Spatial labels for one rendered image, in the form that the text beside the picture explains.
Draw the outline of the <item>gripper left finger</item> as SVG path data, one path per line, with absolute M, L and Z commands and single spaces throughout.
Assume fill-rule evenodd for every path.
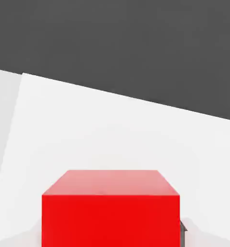
M 29 231 L 1 240 L 0 247 L 41 247 L 41 222 Z

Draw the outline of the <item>small red cube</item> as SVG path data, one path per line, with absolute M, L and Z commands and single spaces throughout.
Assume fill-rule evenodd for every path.
M 180 247 L 180 196 L 156 170 L 69 170 L 41 213 L 41 247 Z

